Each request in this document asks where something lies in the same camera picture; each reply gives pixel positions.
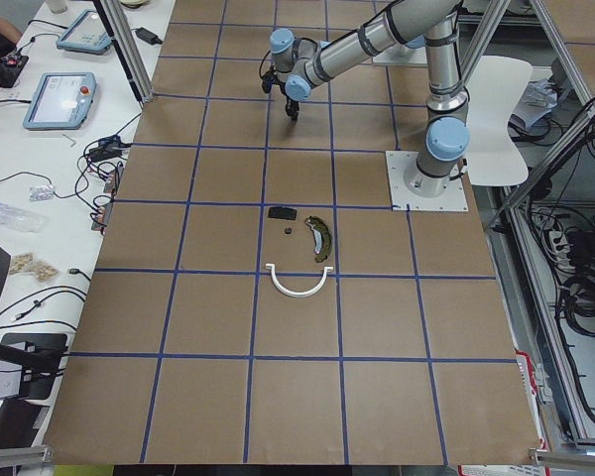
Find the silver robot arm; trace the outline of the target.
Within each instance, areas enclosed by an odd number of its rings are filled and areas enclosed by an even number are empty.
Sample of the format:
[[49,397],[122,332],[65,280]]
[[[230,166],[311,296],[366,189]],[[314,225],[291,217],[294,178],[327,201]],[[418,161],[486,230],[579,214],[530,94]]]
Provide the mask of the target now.
[[427,125],[424,146],[404,173],[406,186],[422,197],[438,197],[468,148],[469,93],[459,60],[457,1],[392,1],[358,28],[332,42],[298,37],[288,28],[269,38],[272,64],[260,74],[265,93],[278,87],[285,111],[298,119],[312,91],[350,68],[378,65],[424,68]]

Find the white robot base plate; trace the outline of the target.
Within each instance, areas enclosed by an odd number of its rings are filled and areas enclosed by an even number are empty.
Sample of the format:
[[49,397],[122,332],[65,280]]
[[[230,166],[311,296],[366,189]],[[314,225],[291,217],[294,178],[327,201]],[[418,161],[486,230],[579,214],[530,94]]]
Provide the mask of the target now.
[[417,168],[416,151],[386,151],[394,211],[467,212],[467,198],[457,166],[444,178],[430,178]]

